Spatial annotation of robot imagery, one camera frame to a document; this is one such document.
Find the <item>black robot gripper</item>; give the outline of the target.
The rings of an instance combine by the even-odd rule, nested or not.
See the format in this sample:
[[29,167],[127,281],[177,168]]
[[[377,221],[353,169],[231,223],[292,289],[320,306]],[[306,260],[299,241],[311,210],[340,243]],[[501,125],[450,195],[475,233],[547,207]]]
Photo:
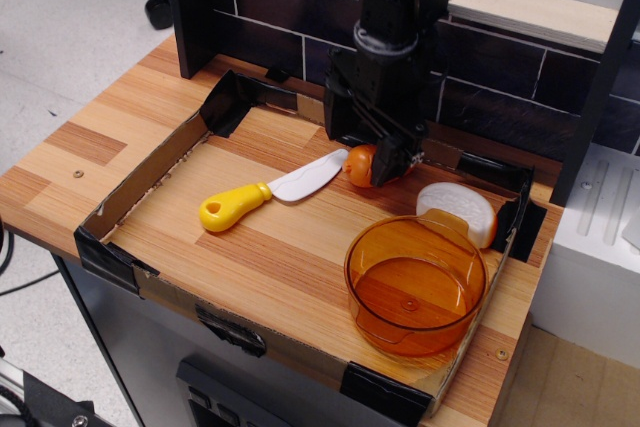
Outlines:
[[374,187],[401,178],[424,159],[424,97],[429,72],[411,56],[372,58],[341,48],[329,51],[325,79],[324,126],[330,140],[367,143],[376,151]]

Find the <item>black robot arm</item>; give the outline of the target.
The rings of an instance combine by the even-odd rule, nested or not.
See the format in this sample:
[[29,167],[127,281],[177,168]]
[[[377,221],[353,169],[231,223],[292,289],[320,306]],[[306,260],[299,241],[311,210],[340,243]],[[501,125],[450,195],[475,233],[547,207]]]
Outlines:
[[354,50],[333,48],[324,124],[332,140],[375,146],[371,185],[404,176],[424,156],[435,89],[437,22],[450,0],[361,0]]

